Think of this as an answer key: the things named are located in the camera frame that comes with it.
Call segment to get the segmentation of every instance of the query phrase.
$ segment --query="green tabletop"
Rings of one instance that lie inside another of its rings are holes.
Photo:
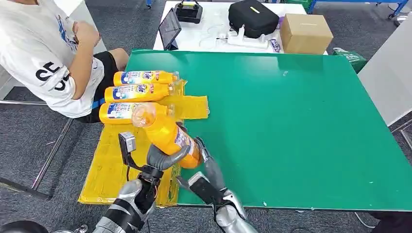
[[[208,96],[186,126],[245,206],[412,211],[412,168],[344,57],[145,50],[127,70],[179,71]]]

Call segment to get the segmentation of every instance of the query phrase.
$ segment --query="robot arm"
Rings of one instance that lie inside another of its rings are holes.
[[[116,200],[97,223],[94,233],[131,233],[141,230],[155,209],[157,188],[163,171],[179,162],[190,150],[190,146],[183,146],[177,153],[166,156],[151,145],[147,165],[139,167],[131,156],[131,152],[136,149],[135,137],[130,132],[120,133],[119,142],[123,163],[141,172],[137,179],[123,186]]]
[[[195,138],[201,152],[205,172],[197,172],[188,181],[177,177],[180,186],[194,192],[206,204],[212,204],[214,220],[225,233],[257,233],[247,222],[247,215],[242,203],[234,192],[226,188],[218,164],[210,156],[203,140]]]

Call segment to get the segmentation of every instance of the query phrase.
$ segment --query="orange bottle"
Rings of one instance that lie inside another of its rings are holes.
[[[154,71],[118,71],[113,77],[115,86],[130,85],[136,83],[163,83],[172,84],[179,80],[179,73],[168,73],[162,70]]]
[[[126,86],[112,86],[104,91],[106,102],[157,101],[173,94],[172,84],[141,83]]]
[[[180,166],[195,168],[200,164],[199,148],[194,140],[171,117],[156,114],[153,106],[137,106],[133,111],[132,123],[142,127],[151,143],[168,155],[178,152],[184,145],[190,145],[190,151],[179,162]]]
[[[100,121],[104,124],[119,125],[132,124],[132,113],[134,109],[142,104],[150,105],[156,110],[156,114],[173,116],[173,106],[164,106],[156,102],[145,103],[104,103],[99,110]]]

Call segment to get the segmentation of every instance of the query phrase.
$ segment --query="gray carpet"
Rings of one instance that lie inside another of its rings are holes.
[[[154,0],[148,10],[137,0],[86,0],[108,49],[152,48],[164,0]],[[325,15],[335,35],[333,47],[355,50],[370,58],[395,30],[386,17],[385,4],[319,3],[315,13]],[[14,88],[10,100],[36,100],[25,88]],[[0,177],[31,185],[66,118],[47,107],[0,105]],[[48,230],[74,229],[86,223],[94,226],[107,206],[83,205],[77,198],[86,178],[102,124],[74,122],[52,163],[40,191],[54,193],[42,201],[0,188],[0,224],[15,220],[34,220]],[[395,135],[405,154],[412,151]],[[260,232],[279,233],[367,233],[370,230],[350,212],[248,209],[250,222]],[[361,214],[368,224],[376,220]],[[154,233],[214,233],[209,208],[157,209],[150,218]]]

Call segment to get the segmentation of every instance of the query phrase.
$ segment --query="green bag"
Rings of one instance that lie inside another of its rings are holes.
[[[346,51],[341,48],[333,48],[333,54],[332,55],[341,55],[345,56],[349,63],[352,65],[352,68],[355,70],[356,73],[359,73],[359,71],[366,65],[368,62],[366,59],[364,59],[362,56],[360,56],[357,52],[355,51]]]

